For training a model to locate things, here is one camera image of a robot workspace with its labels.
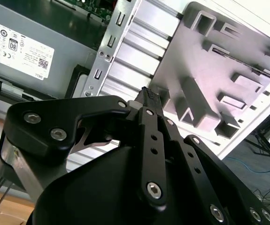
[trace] black metal bracket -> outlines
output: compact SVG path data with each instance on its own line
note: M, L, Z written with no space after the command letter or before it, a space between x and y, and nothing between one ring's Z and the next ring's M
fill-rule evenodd
M39 117L28 118L30 113ZM201 139L183 139L147 88L128 105L114 96L16 104L5 136L36 168L55 168L74 147L121 141L49 184L37 201L34 225L270 224L270 211ZM1 143L1 156L5 150ZM21 165L3 163L21 173Z
M75 88L77 87L77 82L80 78L81 75L89 75L90 70L81 66L81 65L77 65L73 72L72 72L72 76L65 94L65 98L72 98L73 93L75 91Z

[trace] wooden floor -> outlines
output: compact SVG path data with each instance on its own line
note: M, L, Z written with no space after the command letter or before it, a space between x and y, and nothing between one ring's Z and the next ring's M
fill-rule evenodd
M6 196L0 205L0 225L25 225L33 208L27 200Z

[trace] gray floor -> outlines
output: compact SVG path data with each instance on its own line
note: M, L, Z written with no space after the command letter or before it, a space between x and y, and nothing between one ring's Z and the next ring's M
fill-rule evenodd
M251 148L255 151L259 151L256 147L253 147L246 142L242 142L223 161L251 191L258 189L261 191L262 195L265 195L270 190L270 173L258 174L250 172L240 162L229 158L239 159L250 169L257 172L269 171L270 157L258 156L251 151ZM265 198L270 198L270 193L267 194Z

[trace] rectangular slot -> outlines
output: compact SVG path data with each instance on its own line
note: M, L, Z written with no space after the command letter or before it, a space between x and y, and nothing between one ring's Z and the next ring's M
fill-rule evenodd
M94 78L97 79L97 80L99 80L101 74L102 74L102 71L99 70L99 69L97 69L96 72L95 72Z
M225 27L224 30L225 30L226 32L228 32L228 33L234 35L234 36L237 36L237 35L239 34L238 32L232 30L232 29L229 28L229 27Z
M30 96L25 95L25 94L22 94L21 97L22 97L23 99L26 99L27 101L30 101L30 102L34 101L33 97L30 97Z
M269 96L269 95L270 95L270 92L265 90L265 91L263 92L263 94L266 95L266 96Z
M224 104L224 105L228 105L228 106L232 106L236 109L240 109L240 110L244 110L245 107L247 106L244 102L238 101L230 96L227 95L221 95L218 100Z
M204 36L208 36L216 22L216 17L205 12L199 11L192 26L191 30L197 31Z
M223 54L229 55L230 54L229 51L227 51L227 50L225 50L225 49L223 49L223 48L221 48L221 47L219 47L219 46L217 46L209 41L204 41L202 44L202 48L209 53L215 53L215 54L220 54L220 55L223 55Z
M116 40L116 37L114 37L113 35L111 35L110 36L110 39L108 41L108 47L110 47L110 48L113 47L115 40Z
M125 14L123 14L122 12L119 13L117 20L116 20L116 25L117 26L121 26L123 20L125 18Z
M241 32L237 27L234 27L230 25L229 23L225 23L222 21L218 21L215 24L215 29L219 32L223 33L224 35L227 35L233 39L239 40L241 36Z
M255 107L255 106L251 105L250 109L251 109L251 110L256 110L256 109L257 109L257 107Z
M265 76L270 79L270 71L268 69L264 69L263 67L257 65L256 67L250 66L252 69L252 73L258 75L258 76Z
M130 24L131 24L131 22L133 21L133 19L134 19L134 15L131 15L131 19L130 19L130 21L129 21L128 26L130 26Z

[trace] metal plate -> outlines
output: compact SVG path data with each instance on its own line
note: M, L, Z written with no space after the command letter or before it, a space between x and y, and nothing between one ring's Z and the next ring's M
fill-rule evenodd
M237 61L212 51L213 45ZM246 65L258 65L270 71L270 56L266 55L267 52L270 52L270 38L201 4L190 3L151 85L169 90L174 105L165 109L175 112L175 106L186 98L185 91L192 87L189 82L185 83L186 78L192 77L218 117L221 118L221 113L239 117L258 98L260 92L239 85L232 78L239 74L261 87L267 87L270 79ZM194 108L201 100L187 98L187 102Z
M88 91L92 96L99 94L140 3L141 0L117 1L110 23L98 49L98 56L94 61L80 97L88 97L85 94Z
M0 24L54 49L48 79L41 81L2 64L0 76L23 87L63 98L74 67L79 64L91 68L93 65L96 51L84 44L93 47L94 42L101 41L104 31L100 23L86 23L85 18L73 14L67 7L46 0L0 0L0 4L9 7L0 5Z
M176 17L168 14L146 0L142 1L141 7L136 14L136 19L167 36L173 36L179 23L179 20Z
M146 40L156 44L157 46L166 49L170 38L167 35L167 31L160 31L159 27L161 26L160 21L171 21L171 17L178 17L183 14L184 9L186 6L192 2L191 0L147 0L149 5L153 10L147 10L146 8L140 7L142 11L142 16L134 19L134 22L131 24L130 31L136 33L138 36L143 39L145 42ZM237 4L232 0L198 0L197 2L207 6L208 8L215 10L224 16L232 18L233 20L240 22L241 24L253 29L254 31L258 30L265 33L267 36L270 37L270 24L265 22L263 19L258 17L258 15L254 15L251 13L249 8L244 8ZM259 2L259 5L262 5L263 8L266 7L269 3L267 2ZM157 19L154 20L151 18L153 11L159 12L162 11L162 20ZM126 41L127 45L131 46L132 48L136 49L137 51L141 51L149 56L155 57L156 53L152 52L151 49L147 50L144 46L139 46L136 43L131 41ZM135 74L137 77L141 76L150 76L154 74L147 74L145 71L140 70L139 68L126 63L123 58L124 54L121 56L121 60L117 61L120 65L123 65L121 70L113 70L108 79L113 79L113 77L120 76L124 71L125 79L120 81L119 79L115 79L116 84L120 84L119 91L115 90L115 86L104 86L101 91L101 95L108 95L108 94L118 94L120 97L124 98L125 100L131 99L131 96L125 94L129 92L129 89L133 89L132 85L137 81ZM270 84L266 87L264 93L268 92L269 95L260 94L258 98L253 102L253 105L256 106L256 110L252 110L247 108L240 118L236 118L236 121L239 121L240 129L239 131L231 138L227 139L221 136L218 136L216 132L205 132L199 129L194 128L190 124L186 124L183 122L178 122L178 117L175 112L164 112L164 114L171 118L179 128L179 131L182 136L186 136L189 134L195 134L202 138L202 140L206 143L210 149L217 154L220 158L224 158L227 154L230 153L234 149L234 147L240 143L253 129L256 128L260 122L269 115L270 113Z

